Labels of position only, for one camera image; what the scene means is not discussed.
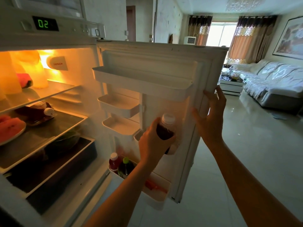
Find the coffee table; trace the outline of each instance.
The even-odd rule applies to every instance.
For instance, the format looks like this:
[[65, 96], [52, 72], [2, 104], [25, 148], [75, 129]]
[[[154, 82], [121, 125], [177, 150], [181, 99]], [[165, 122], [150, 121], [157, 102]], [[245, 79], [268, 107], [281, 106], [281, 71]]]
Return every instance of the coffee table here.
[[219, 83], [224, 94], [234, 96], [240, 96], [243, 90], [243, 86], [246, 84], [243, 83], [243, 80], [240, 78], [235, 81], [228, 76], [220, 76]]

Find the white bottle cap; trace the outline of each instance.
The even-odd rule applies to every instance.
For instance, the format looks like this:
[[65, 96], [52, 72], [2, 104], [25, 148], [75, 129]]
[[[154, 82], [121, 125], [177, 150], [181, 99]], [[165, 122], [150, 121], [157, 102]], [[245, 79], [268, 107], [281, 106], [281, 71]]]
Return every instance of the white bottle cap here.
[[118, 158], [118, 154], [116, 152], [111, 154], [111, 160], [115, 161]]
[[54, 116], [55, 110], [50, 108], [50, 107], [47, 107], [47, 108], [44, 109], [44, 114], [46, 116]]
[[175, 116], [173, 114], [165, 113], [162, 116], [162, 122], [168, 125], [173, 125], [175, 123]]

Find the window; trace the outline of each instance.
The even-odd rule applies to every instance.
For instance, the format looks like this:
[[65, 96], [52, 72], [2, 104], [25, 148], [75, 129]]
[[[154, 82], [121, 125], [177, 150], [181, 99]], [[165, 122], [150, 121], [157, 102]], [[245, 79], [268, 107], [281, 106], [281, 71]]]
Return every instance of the window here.
[[213, 22], [206, 42], [206, 46], [223, 46], [229, 47], [232, 43], [237, 23]]

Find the floor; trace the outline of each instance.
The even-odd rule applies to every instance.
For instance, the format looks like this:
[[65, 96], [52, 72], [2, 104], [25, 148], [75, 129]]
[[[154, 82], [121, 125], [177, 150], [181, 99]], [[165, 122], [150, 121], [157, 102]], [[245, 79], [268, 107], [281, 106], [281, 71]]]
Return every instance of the floor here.
[[[252, 174], [303, 221], [303, 121], [274, 119], [250, 96], [226, 95], [223, 138]], [[102, 198], [116, 188], [115, 181]], [[180, 204], [156, 211], [138, 201], [129, 227], [246, 226], [214, 157], [201, 140]]]

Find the doorway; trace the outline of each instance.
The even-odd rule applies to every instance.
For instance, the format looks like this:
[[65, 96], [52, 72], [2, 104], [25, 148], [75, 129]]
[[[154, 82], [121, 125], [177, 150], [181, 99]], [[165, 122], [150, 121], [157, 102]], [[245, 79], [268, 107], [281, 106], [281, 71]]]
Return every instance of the doorway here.
[[136, 7], [134, 5], [126, 7], [126, 21], [128, 41], [136, 41]]

